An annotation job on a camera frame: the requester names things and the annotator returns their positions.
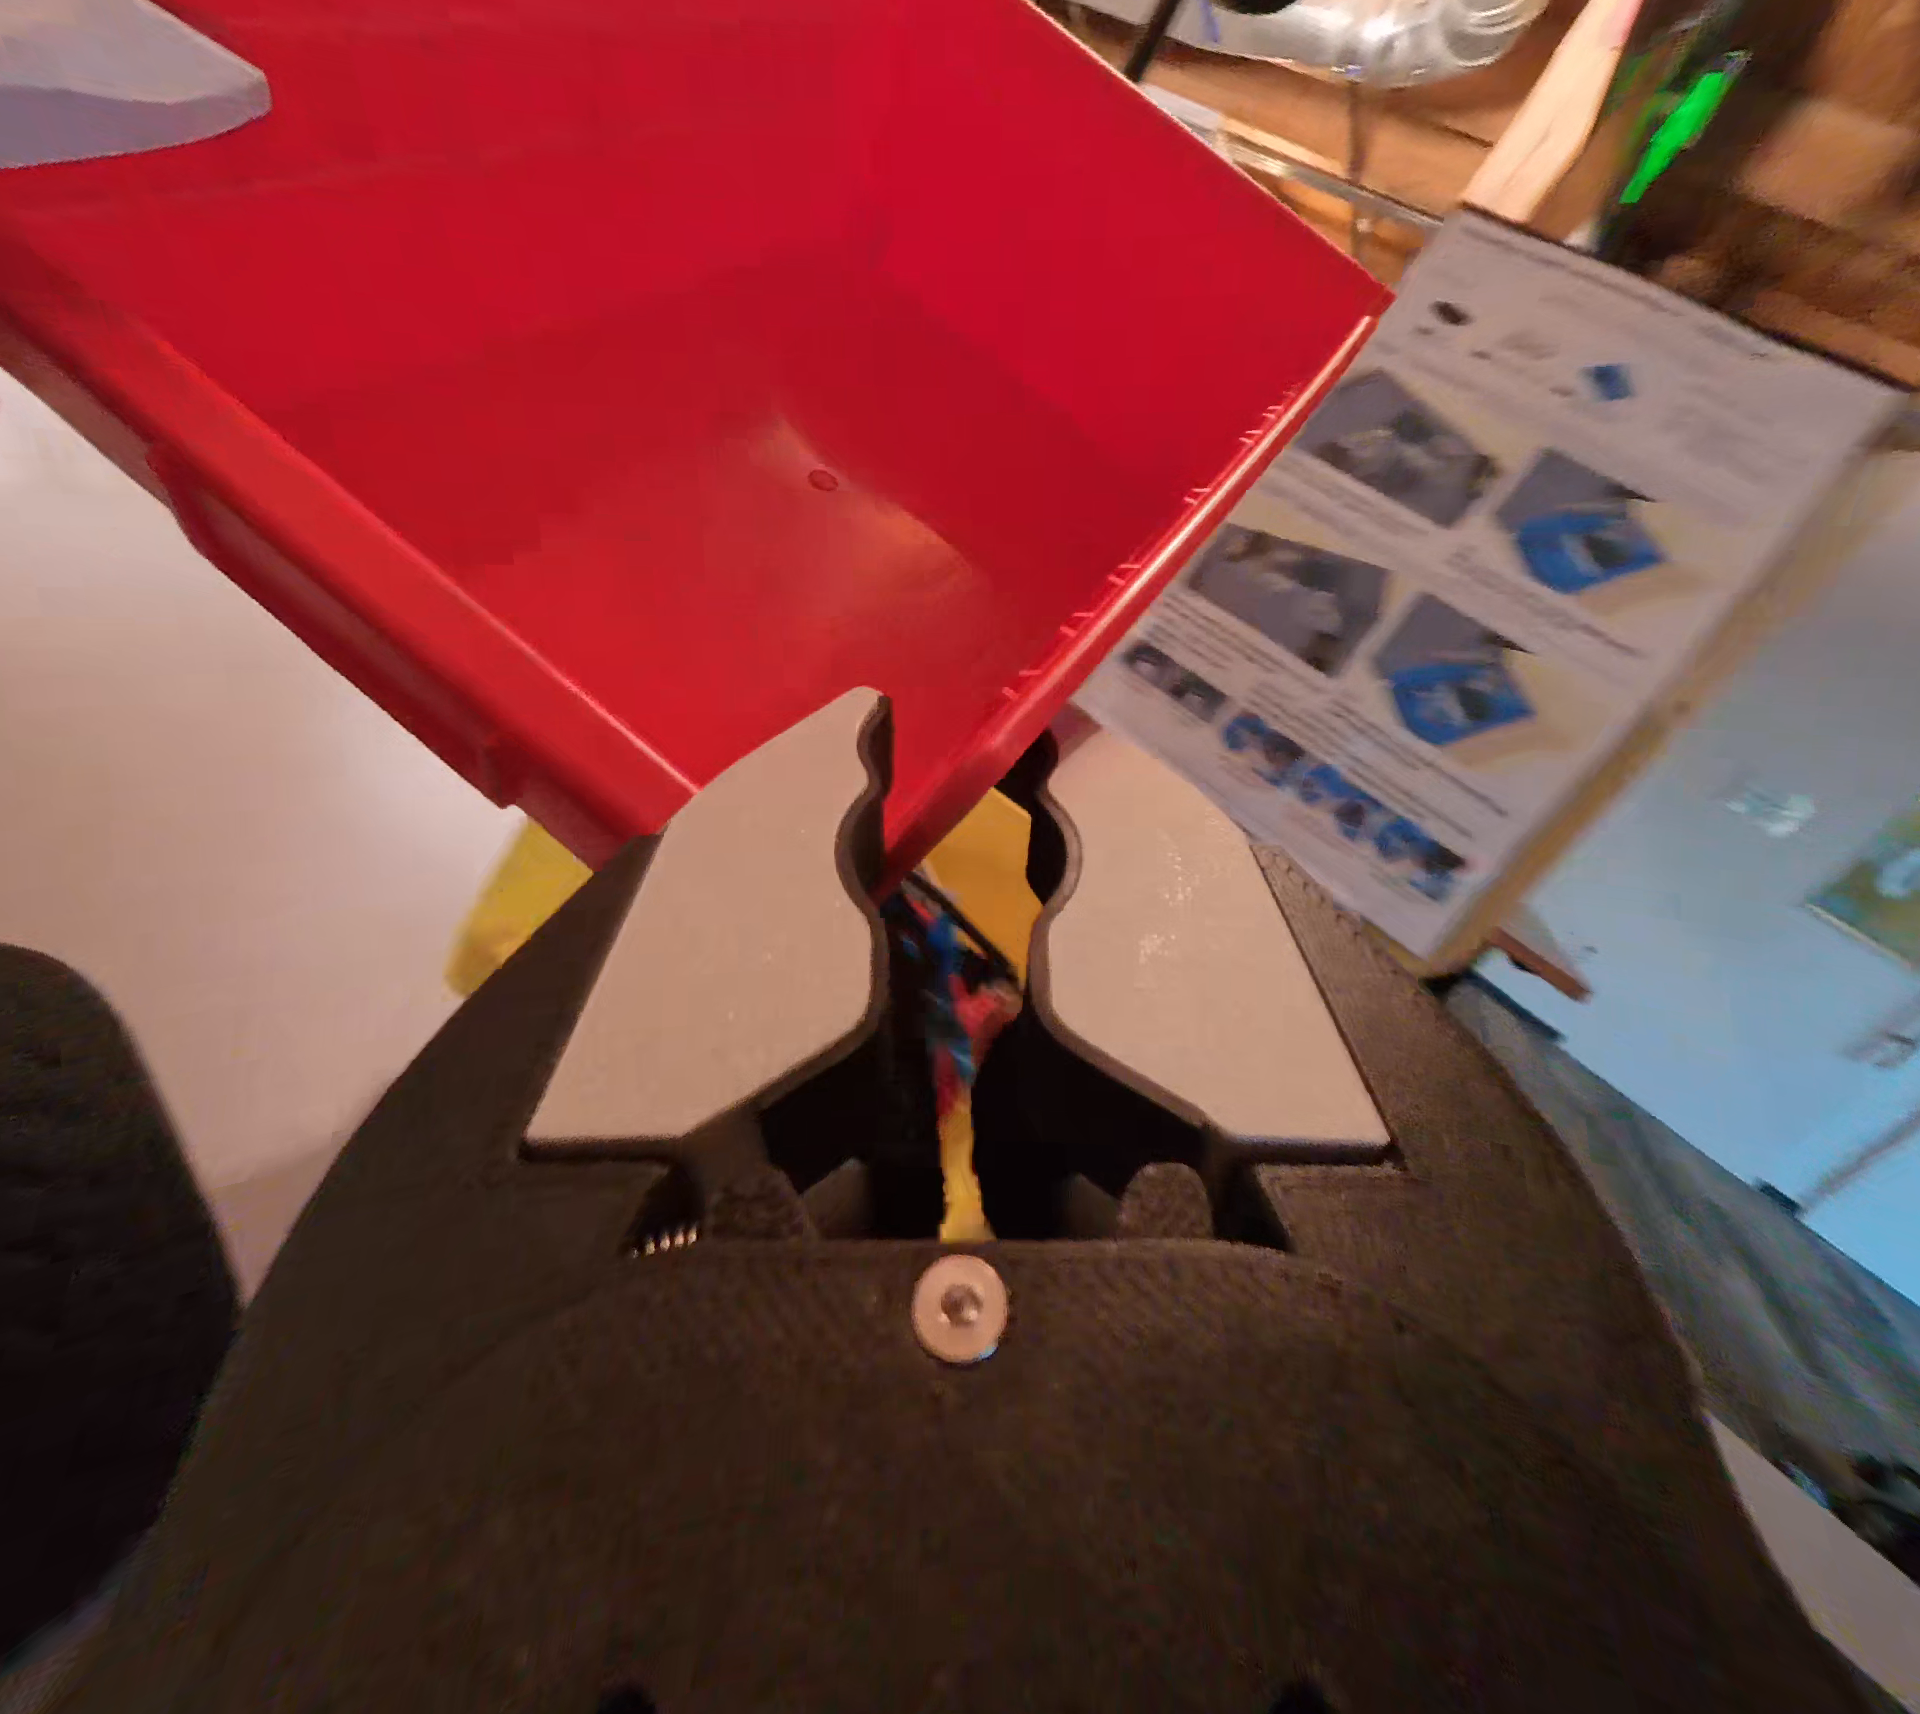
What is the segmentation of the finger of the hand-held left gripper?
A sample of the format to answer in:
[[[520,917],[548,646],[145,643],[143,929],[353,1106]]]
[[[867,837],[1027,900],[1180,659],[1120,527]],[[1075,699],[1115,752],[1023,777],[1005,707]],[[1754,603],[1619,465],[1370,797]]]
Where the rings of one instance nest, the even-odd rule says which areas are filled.
[[[89,163],[264,117],[269,75],[154,0],[2,0],[2,166]]]

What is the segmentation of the green lit sign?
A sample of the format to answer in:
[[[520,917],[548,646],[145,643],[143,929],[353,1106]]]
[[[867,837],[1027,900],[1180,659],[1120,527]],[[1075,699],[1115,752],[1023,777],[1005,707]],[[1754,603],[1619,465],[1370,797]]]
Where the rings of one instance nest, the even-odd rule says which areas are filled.
[[[1725,47],[1655,91],[1613,194],[1615,209],[1638,208],[1668,170],[1706,135],[1753,53],[1748,45]]]

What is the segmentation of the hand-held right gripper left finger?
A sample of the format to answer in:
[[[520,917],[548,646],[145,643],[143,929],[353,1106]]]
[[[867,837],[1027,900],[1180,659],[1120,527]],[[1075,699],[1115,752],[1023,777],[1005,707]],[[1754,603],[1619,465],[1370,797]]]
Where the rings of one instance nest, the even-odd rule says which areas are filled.
[[[534,1104],[532,1155],[755,1138],[880,1035],[893,707],[852,687],[700,790],[657,840]]]

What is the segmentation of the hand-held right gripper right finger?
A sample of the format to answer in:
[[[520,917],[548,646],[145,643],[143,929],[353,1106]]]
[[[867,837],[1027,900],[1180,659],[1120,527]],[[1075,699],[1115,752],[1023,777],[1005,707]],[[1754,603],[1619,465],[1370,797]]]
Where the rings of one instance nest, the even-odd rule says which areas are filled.
[[[1383,1159],[1390,1131],[1239,824],[1135,741],[1095,729],[1036,790],[1062,844],[1028,1000],[1068,1054],[1211,1150]]]

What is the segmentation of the red plastic bin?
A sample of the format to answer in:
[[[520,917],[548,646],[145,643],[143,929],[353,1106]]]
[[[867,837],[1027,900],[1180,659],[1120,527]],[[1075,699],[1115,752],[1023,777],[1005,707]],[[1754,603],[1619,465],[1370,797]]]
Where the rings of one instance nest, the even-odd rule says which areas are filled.
[[[592,866],[854,689],[886,868],[1387,290],[1027,0],[154,0],[222,138],[5,172],[5,367]]]

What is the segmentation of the black wrist rest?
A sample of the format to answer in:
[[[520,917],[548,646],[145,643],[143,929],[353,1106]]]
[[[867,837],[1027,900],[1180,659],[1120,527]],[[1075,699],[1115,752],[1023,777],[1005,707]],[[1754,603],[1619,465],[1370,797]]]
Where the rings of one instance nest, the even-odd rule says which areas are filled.
[[[228,1249],[108,1000],[2,950],[5,1671],[162,1510],[238,1323]]]

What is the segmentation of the yellow plastic bin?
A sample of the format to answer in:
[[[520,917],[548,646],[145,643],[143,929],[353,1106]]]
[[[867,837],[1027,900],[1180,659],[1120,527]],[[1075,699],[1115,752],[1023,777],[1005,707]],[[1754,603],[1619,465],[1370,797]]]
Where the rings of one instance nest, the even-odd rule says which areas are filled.
[[[1028,884],[1032,815],[988,791],[920,861],[884,922],[902,968],[920,975],[909,1033],[925,1054],[940,1142],[942,1239],[993,1235],[974,1159],[972,1092],[999,1033],[1025,1002],[1043,902]],[[588,866],[525,817],[452,940],[448,989],[471,996],[588,882]]]

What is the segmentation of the instruction poster board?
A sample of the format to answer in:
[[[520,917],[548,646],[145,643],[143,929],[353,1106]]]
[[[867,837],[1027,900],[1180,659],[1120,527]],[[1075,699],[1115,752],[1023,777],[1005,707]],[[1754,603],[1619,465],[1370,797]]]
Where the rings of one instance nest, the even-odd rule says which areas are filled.
[[[1433,959],[1904,403],[1463,209],[1079,705]]]

